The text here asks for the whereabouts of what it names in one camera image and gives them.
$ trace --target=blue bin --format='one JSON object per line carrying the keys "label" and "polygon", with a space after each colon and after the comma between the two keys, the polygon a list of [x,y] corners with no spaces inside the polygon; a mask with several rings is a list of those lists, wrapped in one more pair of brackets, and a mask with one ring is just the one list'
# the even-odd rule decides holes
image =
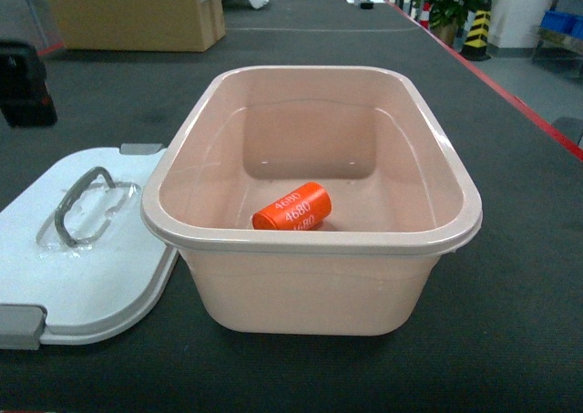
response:
{"label": "blue bin", "polygon": [[577,17],[575,15],[547,10],[540,26],[554,32],[569,34],[576,20]]}
{"label": "blue bin", "polygon": [[571,36],[583,39],[583,16],[577,16],[575,18],[575,25],[571,30]]}

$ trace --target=container rim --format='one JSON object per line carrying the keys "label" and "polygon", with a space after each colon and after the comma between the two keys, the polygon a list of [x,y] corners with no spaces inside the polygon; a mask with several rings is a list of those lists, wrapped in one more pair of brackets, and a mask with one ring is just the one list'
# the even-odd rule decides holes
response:
{"label": "container rim", "polygon": [[[258,231],[247,229],[203,228],[180,222],[164,211],[159,190],[182,144],[193,129],[198,114],[225,78],[254,69],[358,69],[396,77],[414,98],[424,116],[427,127],[445,156],[463,193],[459,213],[449,223],[421,232],[326,232],[314,231]],[[482,223],[482,201],[464,164],[437,122],[433,112],[417,91],[413,82],[394,71],[378,67],[357,66],[256,66],[242,67],[217,76],[205,90],[177,132],[175,139],[160,160],[146,185],[141,203],[142,221],[162,241],[180,249],[238,253],[295,253],[339,255],[406,255],[429,256],[455,251],[468,243]]]}

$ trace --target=gray handle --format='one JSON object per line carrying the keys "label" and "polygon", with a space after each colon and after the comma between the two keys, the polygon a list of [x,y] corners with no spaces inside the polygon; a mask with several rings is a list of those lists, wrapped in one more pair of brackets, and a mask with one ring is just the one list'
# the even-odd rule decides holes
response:
{"label": "gray handle", "polygon": [[87,189],[91,182],[94,181],[99,175],[103,176],[106,180],[106,184],[109,188],[116,188],[116,183],[113,182],[109,172],[103,167],[95,167],[85,173],[79,178],[77,182],[66,192],[65,197],[59,203],[55,210],[55,227],[61,240],[69,247],[75,247],[78,244],[84,243],[84,240],[76,240],[71,236],[65,227],[65,214],[71,211],[73,204],[79,200],[83,192]]}

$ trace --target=table surface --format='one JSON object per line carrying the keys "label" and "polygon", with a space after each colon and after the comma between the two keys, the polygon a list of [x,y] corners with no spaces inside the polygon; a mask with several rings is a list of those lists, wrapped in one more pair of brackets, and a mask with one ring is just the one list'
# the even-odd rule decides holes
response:
{"label": "table surface", "polygon": [[158,304],[128,331],[88,346],[0,351],[0,408],[580,409],[579,159],[389,5],[271,0],[255,11],[229,0],[225,19],[226,37],[203,54],[46,56],[59,121],[2,123],[0,206],[75,151],[168,144],[226,70],[362,65],[412,79],[480,190],[482,230],[442,257],[411,318],[376,337],[230,331],[208,316],[180,259]]}

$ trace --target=orange tube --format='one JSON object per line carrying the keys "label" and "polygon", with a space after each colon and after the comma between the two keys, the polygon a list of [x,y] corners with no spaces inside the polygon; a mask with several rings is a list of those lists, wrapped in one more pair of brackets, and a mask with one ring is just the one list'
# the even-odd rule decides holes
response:
{"label": "orange tube", "polygon": [[253,229],[307,231],[332,211],[326,190],[308,182],[253,214]]}

